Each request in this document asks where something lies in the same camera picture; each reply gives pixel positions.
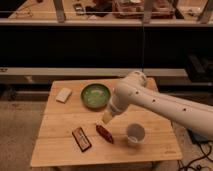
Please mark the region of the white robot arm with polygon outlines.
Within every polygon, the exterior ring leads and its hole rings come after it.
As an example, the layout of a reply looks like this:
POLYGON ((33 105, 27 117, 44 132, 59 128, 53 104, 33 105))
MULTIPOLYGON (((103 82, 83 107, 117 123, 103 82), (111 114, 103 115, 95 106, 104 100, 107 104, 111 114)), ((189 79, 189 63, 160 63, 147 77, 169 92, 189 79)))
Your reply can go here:
POLYGON ((107 124, 130 104, 146 108, 213 141, 213 106, 165 95, 146 87, 148 78, 132 71, 113 89, 102 121, 107 124))

